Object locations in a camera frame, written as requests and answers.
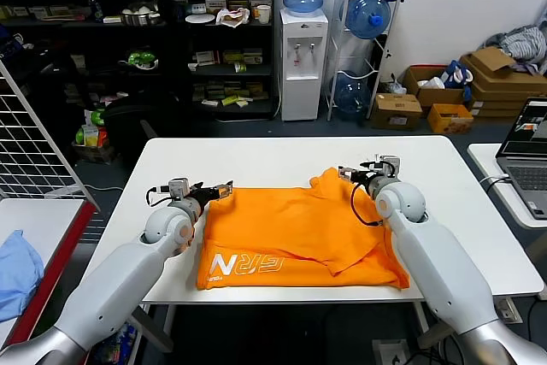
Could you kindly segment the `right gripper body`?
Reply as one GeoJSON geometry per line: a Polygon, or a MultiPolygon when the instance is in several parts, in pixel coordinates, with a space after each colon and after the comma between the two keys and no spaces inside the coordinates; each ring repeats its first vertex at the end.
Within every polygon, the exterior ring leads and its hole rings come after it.
{"type": "Polygon", "coordinates": [[[380,176],[378,169],[365,169],[356,172],[356,183],[367,188],[375,177],[380,176]]]}

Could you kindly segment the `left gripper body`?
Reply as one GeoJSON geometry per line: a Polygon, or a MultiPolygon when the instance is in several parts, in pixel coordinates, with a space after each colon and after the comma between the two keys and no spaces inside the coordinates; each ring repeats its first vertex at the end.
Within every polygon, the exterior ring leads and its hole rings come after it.
{"type": "Polygon", "coordinates": [[[204,208],[210,201],[216,199],[216,189],[211,187],[193,189],[187,197],[195,199],[200,207],[204,208]]]}

